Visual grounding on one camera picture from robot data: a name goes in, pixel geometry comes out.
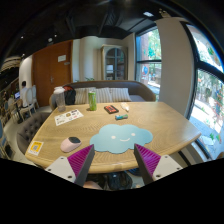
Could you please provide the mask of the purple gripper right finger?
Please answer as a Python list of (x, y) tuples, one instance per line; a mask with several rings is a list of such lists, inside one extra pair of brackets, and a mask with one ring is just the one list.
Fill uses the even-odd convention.
[(141, 145), (134, 145), (134, 155), (145, 185), (182, 169), (169, 155), (160, 156)]

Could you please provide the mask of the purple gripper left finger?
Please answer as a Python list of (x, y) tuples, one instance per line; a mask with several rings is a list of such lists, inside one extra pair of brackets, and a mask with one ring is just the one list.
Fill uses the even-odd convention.
[(94, 155), (94, 146), (89, 145), (68, 157), (60, 156), (46, 168), (46, 171), (83, 186)]

